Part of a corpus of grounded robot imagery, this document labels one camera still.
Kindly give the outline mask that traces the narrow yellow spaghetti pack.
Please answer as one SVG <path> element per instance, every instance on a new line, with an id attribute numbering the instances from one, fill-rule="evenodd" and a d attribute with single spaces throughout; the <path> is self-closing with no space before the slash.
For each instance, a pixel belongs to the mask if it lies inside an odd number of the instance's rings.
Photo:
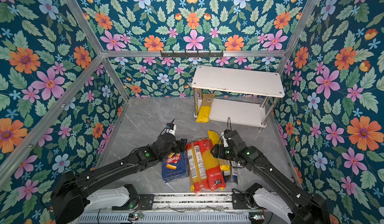
<path id="1" fill-rule="evenodd" d="M 211 139 L 213 146 L 221 144 L 221 137 L 217 132 L 208 130 L 208 136 Z M 231 170 L 230 161 L 218 159 L 218 162 L 222 172 L 229 172 Z"/>

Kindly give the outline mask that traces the red-yellow labelled spaghetti pack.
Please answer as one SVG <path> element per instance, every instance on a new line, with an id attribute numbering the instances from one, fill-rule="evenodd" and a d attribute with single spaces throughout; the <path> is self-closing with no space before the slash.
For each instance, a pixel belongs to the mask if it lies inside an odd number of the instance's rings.
<path id="1" fill-rule="evenodd" d="M 187 157 L 189 163 L 191 190 L 195 194 L 198 194 L 203 189 L 207 190 L 209 188 L 207 172 L 198 141 L 187 144 Z"/>

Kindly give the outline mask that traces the red spaghetti pack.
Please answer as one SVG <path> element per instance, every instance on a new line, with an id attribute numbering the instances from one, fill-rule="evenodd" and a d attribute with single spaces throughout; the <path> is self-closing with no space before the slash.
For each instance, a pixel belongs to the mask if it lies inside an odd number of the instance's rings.
<path id="1" fill-rule="evenodd" d="M 220 168 L 219 161 L 217 158 L 214 158 L 213 154 L 211 153 L 211 150 L 213 149 L 212 140 L 201 139 L 198 141 L 198 144 L 206 170 L 208 189 L 212 192 L 217 189 L 223 190 L 226 187 L 226 183 L 224 181 L 224 176 Z"/>

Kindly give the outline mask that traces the white-label clear spaghetti pack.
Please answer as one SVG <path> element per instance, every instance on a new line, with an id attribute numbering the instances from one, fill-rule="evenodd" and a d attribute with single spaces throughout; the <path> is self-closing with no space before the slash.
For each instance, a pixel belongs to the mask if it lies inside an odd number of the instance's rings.
<path id="1" fill-rule="evenodd" d="M 231 161 L 228 171 L 223 171 L 225 183 L 238 184 L 238 172 L 237 172 L 237 163 Z"/>

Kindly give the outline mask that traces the wide yellow spaghetti pack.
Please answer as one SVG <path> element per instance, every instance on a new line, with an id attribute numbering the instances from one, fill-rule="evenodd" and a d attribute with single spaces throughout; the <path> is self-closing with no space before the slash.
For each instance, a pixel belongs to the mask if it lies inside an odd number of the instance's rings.
<path id="1" fill-rule="evenodd" d="M 196 119 L 198 123 L 207 123 L 209 122 L 209 116 L 211 112 L 212 102 L 215 98 L 214 94 L 203 94 L 201 107 Z"/>

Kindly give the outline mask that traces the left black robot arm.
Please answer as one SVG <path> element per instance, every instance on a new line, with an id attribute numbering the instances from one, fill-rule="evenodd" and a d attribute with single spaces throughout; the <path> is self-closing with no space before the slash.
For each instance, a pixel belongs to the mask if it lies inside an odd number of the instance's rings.
<path id="1" fill-rule="evenodd" d="M 186 149 L 187 139 L 177 140 L 171 133 L 158 136 L 150 145 L 135 149 L 126 157 L 104 167 L 75 175 L 63 174 L 51 194 L 57 224 L 67 224 L 80 217 L 91 206 L 88 197 L 123 177 L 156 166 L 170 153 Z"/>

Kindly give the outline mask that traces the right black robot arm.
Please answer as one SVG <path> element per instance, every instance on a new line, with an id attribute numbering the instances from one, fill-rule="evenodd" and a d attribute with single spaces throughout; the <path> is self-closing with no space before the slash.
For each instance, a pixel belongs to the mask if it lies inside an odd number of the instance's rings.
<path id="1" fill-rule="evenodd" d="M 211 149 L 215 158 L 229 160 L 259 176 L 272 191 L 259 184 L 247 189 L 253 202 L 288 224 L 329 224 L 330 212 L 320 195 L 310 195 L 280 172 L 255 146 L 247 146 L 235 130 L 224 133 L 224 143 Z"/>

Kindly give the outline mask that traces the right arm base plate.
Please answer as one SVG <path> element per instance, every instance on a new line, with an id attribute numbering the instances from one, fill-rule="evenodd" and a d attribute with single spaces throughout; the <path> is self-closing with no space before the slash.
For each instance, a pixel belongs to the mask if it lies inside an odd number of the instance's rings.
<path id="1" fill-rule="evenodd" d="M 232 190 L 232 204 L 234 210 L 256 210 L 260 208 L 251 194 L 235 189 Z"/>

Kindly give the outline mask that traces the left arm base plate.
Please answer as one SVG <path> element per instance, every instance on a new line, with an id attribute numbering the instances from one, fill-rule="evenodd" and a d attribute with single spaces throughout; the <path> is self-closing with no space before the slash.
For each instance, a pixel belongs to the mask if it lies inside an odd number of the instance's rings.
<path id="1" fill-rule="evenodd" d="M 149 211 L 152 210 L 154 204 L 154 194 L 138 194 L 130 198 L 121 207 L 112 207 L 114 211 Z"/>

